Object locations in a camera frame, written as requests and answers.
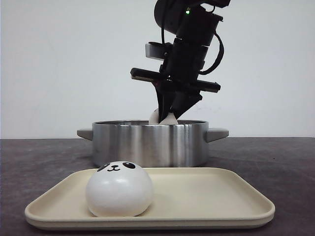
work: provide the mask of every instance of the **pot rim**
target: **pot rim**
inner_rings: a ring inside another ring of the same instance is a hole
[[[179,124],[120,124],[123,122],[149,122],[147,119],[126,119],[126,120],[108,120],[108,121],[97,121],[93,122],[93,125],[117,125],[117,126],[184,126],[184,125],[201,125],[208,123],[204,120],[190,120],[190,119],[180,119]]]

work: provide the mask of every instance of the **black eye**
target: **black eye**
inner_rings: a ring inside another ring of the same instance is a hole
[[[136,166],[135,165],[133,165],[132,163],[130,163],[130,162],[124,162],[123,163],[123,165],[124,166],[126,166],[127,168],[130,168],[130,169],[134,169],[134,168],[136,168]]]
[[[104,168],[108,167],[109,165],[110,165],[110,163],[107,163],[107,164],[101,166],[101,167],[97,170],[97,172],[103,170]]]

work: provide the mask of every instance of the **panda squishy bun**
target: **panda squishy bun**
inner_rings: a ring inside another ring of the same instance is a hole
[[[153,201],[153,184],[140,166],[116,161],[101,166],[86,186],[86,201],[92,214],[136,216]]]

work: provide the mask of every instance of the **pot handle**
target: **pot handle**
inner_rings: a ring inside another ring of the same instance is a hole
[[[228,130],[223,128],[209,128],[206,133],[206,142],[212,142],[218,139],[223,139],[228,136]]]
[[[90,141],[93,139],[93,131],[91,129],[79,129],[77,130],[77,135]]]

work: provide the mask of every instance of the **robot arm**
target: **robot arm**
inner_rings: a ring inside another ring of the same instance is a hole
[[[198,80],[199,74],[206,75],[220,63],[224,47],[216,33],[216,27],[223,18],[207,12],[200,4],[207,3],[214,8],[229,5],[230,0],[158,0],[155,6],[155,20],[161,27],[162,43],[149,42],[146,57],[163,61],[159,72],[138,68],[131,70],[131,77],[152,82],[157,92],[158,121],[173,112],[175,118],[202,99],[200,91],[218,92],[217,83]],[[176,35],[173,44],[164,42],[164,30]],[[214,64],[207,70],[204,66],[208,47],[213,36],[220,42],[220,51]]]

